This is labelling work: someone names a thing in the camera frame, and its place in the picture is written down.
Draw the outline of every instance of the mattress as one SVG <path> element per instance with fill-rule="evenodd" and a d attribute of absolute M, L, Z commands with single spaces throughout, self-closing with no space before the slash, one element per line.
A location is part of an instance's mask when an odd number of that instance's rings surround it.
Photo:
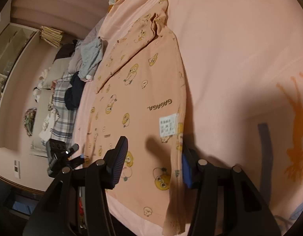
<path fill-rule="evenodd" d="M 115 42 L 158 0 L 119 0 L 98 33 Z M 296 0 L 168 0 L 187 88 L 184 142 L 220 167 L 239 165 L 282 231 L 303 210 L 303 10 Z M 74 142 L 83 151 L 94 84 L 85 85 Z M 261 145 L 268 129 L 271 146 Z M 185 193 L 189 223 L 195 191 Z M 137 236 L 162 228 L 110 195 L 110 212 Z"/>

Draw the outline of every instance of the plaid fabric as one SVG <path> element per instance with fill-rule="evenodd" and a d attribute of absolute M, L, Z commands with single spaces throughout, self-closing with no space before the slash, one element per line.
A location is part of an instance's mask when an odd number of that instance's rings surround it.
<path fill-rule="evenodd" d="M 71 145 L 77 114 L 77 110 L 68 110 L 64 101 L 66 90 L 72 86 L 70 84 L 72 76 L 72 74 L 65 72 L 62 79 L 57 81 L 53 95 L 53 107 L 57 110 L 60 118 L 54 126 L 51 138 L 64 141 L 67 146 Z"/>

